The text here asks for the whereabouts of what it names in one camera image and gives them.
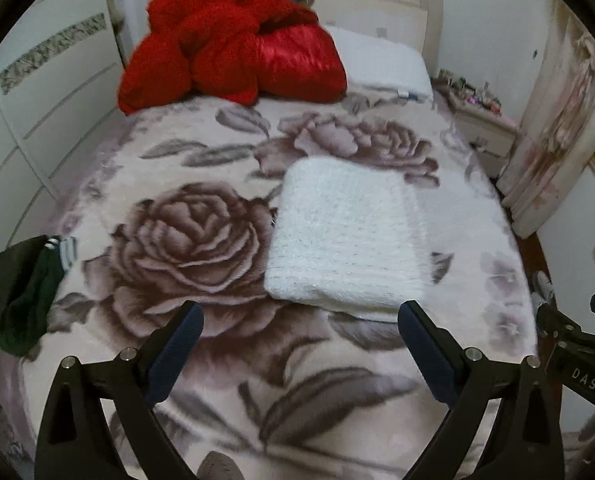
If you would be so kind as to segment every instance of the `floral curtain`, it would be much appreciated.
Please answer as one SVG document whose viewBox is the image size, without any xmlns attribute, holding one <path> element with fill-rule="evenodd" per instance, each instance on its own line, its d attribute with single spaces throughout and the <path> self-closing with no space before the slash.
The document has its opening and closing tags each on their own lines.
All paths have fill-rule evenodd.
<svg viewBox="0 0 595 480">
<path fill-rule="evenodd" d="M 514 232 L 526 238 L 557 209 L 595 150 L 595 41 L 561 0 L 553 3 L 545 58 L 521 129 L 497 187 Z"/>
</svg>

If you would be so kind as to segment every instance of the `bolt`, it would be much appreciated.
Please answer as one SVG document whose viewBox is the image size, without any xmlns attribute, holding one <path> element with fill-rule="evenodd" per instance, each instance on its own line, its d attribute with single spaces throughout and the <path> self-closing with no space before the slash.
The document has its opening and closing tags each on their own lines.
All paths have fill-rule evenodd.
<svg viewBox="0 0 595 480">
<path fill-rule="evenodd" d="M 75 366 L 75 363 L 77 363 L 77 357 L 69 355 L 68 357 L 65 357 L 64 359 L 62 359 L 62 368 L 72 368 L 73 366 Z"/>
<path fill-rule="evenodd" d="M 465 354 L 469 361 L 479 361 L 482 358 L 482 352 L 478 348 L 467 348 Z"/>
<path fill-rule="evenodd" d="M 527 357 L 527 365 L 529 365 L 531 368 L 539 368 L 539 358 L 534 355 L 530 355 Z"/>
<path fill-rule="evenodd" d="M 122 361 L 131 361 L 131 360 L 135 359 L 136 355 L 137 355 L 137 350 L 129 347 L 129 348 L 124 348 L 119 353 L 119 358 L 122 359 Z"/>
</svg>

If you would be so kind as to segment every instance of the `wooden headboard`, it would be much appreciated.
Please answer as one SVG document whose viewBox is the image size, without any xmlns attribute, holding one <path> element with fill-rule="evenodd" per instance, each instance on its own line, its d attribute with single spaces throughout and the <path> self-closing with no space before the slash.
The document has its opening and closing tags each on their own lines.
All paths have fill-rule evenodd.
<svg viewBox="0 0 595 480">
<path fill-rule="evenodd" d="M 407 44 L 436 70 L 444 0 L 315 0 L 313 10 L 326 25 Z"/>
</svg>

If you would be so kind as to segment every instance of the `red object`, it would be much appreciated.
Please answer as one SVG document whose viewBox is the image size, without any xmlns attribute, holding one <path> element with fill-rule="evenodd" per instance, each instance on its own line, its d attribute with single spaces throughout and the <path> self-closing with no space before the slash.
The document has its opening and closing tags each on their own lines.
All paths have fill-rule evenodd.
<svg viewBox="0 0 595 480">
<path fill-rule="evenodd" d="M 317 15 L 290 0 L 152 0 L 151 34 L 119 88 L 126 114 L 197 89 L 243 105 L 258 92 L 332 102 L 346 73 Z"/>
</svg>

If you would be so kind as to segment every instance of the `white fuzzy sweater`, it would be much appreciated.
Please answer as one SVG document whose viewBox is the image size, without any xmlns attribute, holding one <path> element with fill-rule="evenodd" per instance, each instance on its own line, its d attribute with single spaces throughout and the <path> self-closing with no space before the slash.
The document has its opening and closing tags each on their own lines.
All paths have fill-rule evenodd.
<svg viewBox="0 0 595 480">
<path fill-rule="evenodd" d="M 396 321 L 423 301 L 431 252 L 416 189 L 400 173 L 330 157 L 287 172 L 264 278 L 274 298 Z"/>
</svg>

